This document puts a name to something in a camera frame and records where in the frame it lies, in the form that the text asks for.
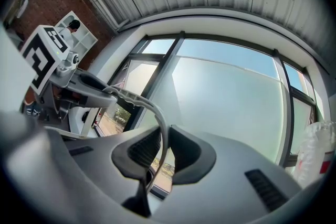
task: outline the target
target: white shelf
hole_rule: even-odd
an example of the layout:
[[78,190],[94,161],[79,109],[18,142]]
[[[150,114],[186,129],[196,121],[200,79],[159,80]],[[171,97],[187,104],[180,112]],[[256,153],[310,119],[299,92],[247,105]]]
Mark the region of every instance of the white shelf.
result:
[[56,27],[67,27],[73,20],[80,21],[79,29],[75,33],[71,34],[74,43],[74,48],[72,50],[78,53],[80,61],[98,41],[98,39],[90,32],[90,30],[73,11],[70,11],[61,21],[59,21]]
[[81,43],[88,49],[92,47],[92,44],[96,43],[96,38],[91,34],[88,33],[85,38],[81,41]]
[[82,59],[84,55],[87,53],[87,51],[88,49],[82,43],[78,43],[78,45],[76,46],[75,52],[78,53],[79,59]]
[[65,25],[65,24],[63,24],[63,23],[58,23],[58,24],[56,25],[56,27],[62,27],[62,28],[65,28],[65,27],[66,27],[66,25]]

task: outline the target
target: window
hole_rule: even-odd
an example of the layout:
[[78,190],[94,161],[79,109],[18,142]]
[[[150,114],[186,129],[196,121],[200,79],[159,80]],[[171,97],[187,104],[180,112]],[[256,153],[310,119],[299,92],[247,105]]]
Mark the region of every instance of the window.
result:
[[303,141],[305,128],[313,122],[313,107],[298,99],[293,99],[294,104],[294,132],[290,153],[298,154]]
[[166,54],[175,39],[149,40],[142,51],[143,54]]
[[183,41],[177,55],[227,63],[265,74],[272,78],[278,78],[271,56],[224,42],[186,39]]
[[[308,96],[306,71],[284,59],[291,64],[284,63],[277,50],[232,38],[184,32],[145,37],[110,84],[156,103],[168,124],[241,141],[273,162],[280,154],[280,165],[290,172],[303,130],[315,121],[315,102]],[[288,90],[293,99],[292,117],[284,114],[291,110]],[[152,112],[122,100],[116,108],[108,108],[103,119],[102,129],[114,124],[114,129],[105,131],[111,134],[157,124]],[[284,136],[292,139],[291,148],[280,148]],[[154,170],[160,157],[161,150],[151,165]],[[157,193],[167,195],[171,191],[174,165],[169,150],[153,187],[160,190]]]
[[[263,74],[208,60],[176,56],[152,102],[167,123],[241,141],[271,161],[283,127],[281,82]],[[140,127],[156,124],[147,112]]]
[[290,85],[299,91],[308,94],[306,82],[304,80],[303,74],[296,70],[294,67],[285,63],[285,69],[289,78]]
[[123,132],[131,114],[118,104],[109,107],[102,116],[99,127],[105,136]]
[[[109,85],[141,95],[162,60],[163,54],[168,51],[173,42],[174,39],[149,40],[141,46],[140,50],[135,48],[112,77]],[[116,105],[100,110],[102,114],[98,124],[100,133],[107,136],[122,133],[125,129],[129,130],[128,122],[136,112],[137,109],[132,104],[118,99]]]
[[157,66],[157,62],[130,60],[122,68],[117,79],[112,82],[112,85],[141,95]]

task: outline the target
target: red brick wall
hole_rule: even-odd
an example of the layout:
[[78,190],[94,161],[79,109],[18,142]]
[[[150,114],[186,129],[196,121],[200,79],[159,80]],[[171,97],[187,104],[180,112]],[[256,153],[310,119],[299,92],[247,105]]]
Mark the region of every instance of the red brick wall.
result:
[[71,10],[98,39],[79,63],[80,68],[87,70],[92,61],[113,38],[113,32],[100,18],[89,0],[29,0],[23,16],[12,24],[12,28],[28,38],[38,25],[54,26]]

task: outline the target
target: black vent grille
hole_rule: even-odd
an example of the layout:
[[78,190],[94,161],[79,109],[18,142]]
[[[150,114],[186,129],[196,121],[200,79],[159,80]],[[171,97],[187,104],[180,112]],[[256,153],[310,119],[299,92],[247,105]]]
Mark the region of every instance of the black vent grille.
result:
[[76,156],[76,155],[83,154],[89,151],[93,151],[93,148],[90,146],[83,146],[83,147],[75,148],[74,150],[69,150],[69,153],[71,156]]
[[133,144],[128,149],[128,156],[140,166],[148,169],[160,149],[160,141],[160,133],[152,133]]
[[251,170],[245,173],[247,179],[263,201],[266,208],[272,212],[287,202],[287,198],[260,170]]

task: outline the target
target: sky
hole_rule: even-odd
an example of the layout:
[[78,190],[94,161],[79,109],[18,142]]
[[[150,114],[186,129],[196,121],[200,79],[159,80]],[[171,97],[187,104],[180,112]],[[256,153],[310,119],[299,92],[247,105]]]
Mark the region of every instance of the sky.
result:
[[[173,42],[174,39],[153,40],[143,53],[165,54]],[[227,63],[279,79],[271,56],[237,45],[210,40],[186,39],[183,41],[177,55]],[[291,86],[303,91],[297,70],[286,64],[285,68]]]

